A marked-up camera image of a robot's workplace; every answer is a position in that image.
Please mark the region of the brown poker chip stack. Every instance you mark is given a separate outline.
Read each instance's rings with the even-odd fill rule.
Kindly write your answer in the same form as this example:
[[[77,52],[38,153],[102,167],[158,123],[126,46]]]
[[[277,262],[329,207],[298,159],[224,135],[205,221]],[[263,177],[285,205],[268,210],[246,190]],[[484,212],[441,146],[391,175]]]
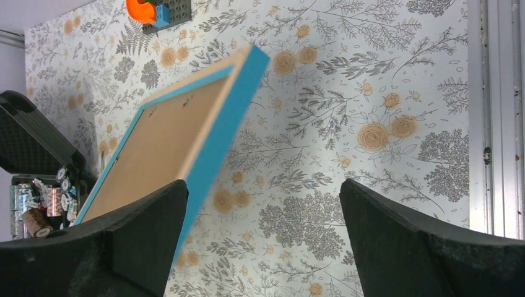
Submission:
[[[40,209],[28,209],[22,214],[22,221],[32,238],[45,238],[54,231]]]

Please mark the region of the blue toy block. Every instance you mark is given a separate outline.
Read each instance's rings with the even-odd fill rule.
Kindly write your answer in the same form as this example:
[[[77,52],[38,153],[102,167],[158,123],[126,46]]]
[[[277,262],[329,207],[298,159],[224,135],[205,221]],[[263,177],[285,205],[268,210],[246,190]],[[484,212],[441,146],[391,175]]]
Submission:
[[[170,24],[170,9],[165,5],[155,7],[156,21],[153,24],[156,28],[164,28]]]

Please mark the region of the orange curved toy block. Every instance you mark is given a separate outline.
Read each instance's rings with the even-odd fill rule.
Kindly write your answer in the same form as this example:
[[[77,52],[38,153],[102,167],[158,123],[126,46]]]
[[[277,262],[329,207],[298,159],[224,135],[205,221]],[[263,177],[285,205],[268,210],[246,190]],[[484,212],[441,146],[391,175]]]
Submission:
[[[126,10],[131,19],[141,24],[154,24],[157,21],[156,6],[143,0],[125,0]]]

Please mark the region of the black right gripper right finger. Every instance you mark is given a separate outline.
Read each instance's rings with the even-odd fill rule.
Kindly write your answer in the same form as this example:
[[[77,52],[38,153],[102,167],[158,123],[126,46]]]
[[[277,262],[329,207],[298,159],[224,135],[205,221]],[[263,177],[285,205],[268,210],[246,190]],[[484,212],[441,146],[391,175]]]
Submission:
[[[524,241],[446,223],[353,179],[339,197],[365,296],[524,295]]]

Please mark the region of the blue wooden picture frame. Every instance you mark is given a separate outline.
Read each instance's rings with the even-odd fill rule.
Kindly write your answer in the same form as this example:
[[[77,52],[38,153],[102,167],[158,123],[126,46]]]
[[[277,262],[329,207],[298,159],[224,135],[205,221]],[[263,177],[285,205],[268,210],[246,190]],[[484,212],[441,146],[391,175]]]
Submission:
[[[218,77],[225,75],[228,78],[223,90],[223,102],[219,105],[219,112],[213,117],[209,132],[204,134],[205,139],[192,163],[189,174],[186,179],[182,179],[188,187],[189,202],[175,254],[179,253],[183,247],[201,207],[206,201],[207,193],[222,166],[238,127],[265,74],[268,63],[269,56],[257,46],[252,45],[174,84],[186,85],[210,75]],[[137,113],[148,98],[142,102]],[[137,113],[129,127],[136,122]]]

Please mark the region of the black poker chip case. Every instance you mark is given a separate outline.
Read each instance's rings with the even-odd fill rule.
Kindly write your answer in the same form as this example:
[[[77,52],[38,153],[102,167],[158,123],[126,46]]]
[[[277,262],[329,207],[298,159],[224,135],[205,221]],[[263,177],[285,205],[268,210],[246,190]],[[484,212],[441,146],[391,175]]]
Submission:
[[[30,238],[24,212],[40,209],[55,230],[76,219],[94,180],[83,154],[23,94],[1,92],[1,168],[12,178],[12,239]]]

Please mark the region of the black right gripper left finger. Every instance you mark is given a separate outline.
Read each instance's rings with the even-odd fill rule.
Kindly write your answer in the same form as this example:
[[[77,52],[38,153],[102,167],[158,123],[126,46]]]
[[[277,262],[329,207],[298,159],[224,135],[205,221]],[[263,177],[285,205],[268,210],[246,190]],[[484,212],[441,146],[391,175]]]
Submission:
[[[1,243],[1,295],[162,296],[187,200],[178,179],[42,239]]]

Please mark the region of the grey toy baseplate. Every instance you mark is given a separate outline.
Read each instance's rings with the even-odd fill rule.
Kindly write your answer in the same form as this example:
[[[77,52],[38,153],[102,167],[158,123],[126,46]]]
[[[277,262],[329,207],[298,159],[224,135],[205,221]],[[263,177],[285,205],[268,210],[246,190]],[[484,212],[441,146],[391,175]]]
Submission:
[[[157,33],[161,30],[181,25],[192,19],[192,0],[153,0],[148,1],[153,5],[165,5],[170,9],[170,24],[164,28],[156,28],[151,24],[144,24],[142,32],[145,35]]]

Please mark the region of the brown frame backing board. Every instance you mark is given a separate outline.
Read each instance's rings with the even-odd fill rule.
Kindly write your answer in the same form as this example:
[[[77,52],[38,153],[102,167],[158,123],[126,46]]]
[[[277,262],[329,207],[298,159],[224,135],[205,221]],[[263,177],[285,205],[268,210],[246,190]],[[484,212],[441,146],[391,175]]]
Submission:
[[[148,98],[77,221],[92,220],[186,179],[219,112],[227,81],[225,75],[210,75]]]

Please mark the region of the floral patterned table mat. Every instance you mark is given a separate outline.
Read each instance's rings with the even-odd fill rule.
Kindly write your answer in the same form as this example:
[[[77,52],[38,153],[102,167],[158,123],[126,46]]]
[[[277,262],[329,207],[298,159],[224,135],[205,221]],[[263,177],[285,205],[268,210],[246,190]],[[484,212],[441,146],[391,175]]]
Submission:
[[[465,1],[193,1],[153,35],[95,1],[25,31],[27,95],[100,174],[146,96],[251,44],[271,61],[167,296],[363,296],[347,178],[469,226]]]

